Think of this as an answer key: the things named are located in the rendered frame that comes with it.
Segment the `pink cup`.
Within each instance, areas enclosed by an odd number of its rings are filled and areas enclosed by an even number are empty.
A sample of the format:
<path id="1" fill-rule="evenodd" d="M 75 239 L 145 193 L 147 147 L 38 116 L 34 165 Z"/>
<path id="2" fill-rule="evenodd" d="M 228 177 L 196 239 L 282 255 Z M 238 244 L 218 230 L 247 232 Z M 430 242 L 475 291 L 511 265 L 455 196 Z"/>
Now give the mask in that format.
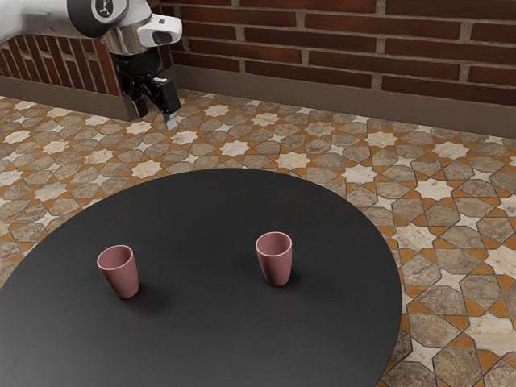
<path id="1" fill-rule="evenodd" d="M 97 265 L 119 298 L 128 299 L 137 293 L 139 278 L 131 248 L 126 245 L 107 248 L 98 256 Z"/>
<path id="2" fill-rule="evenodd" d="M 265 280 L 272 286 L 285 285 L 292 268 L 292 240 L 282 232 L 263 234 L 256 241 L 256 253 Z"/>

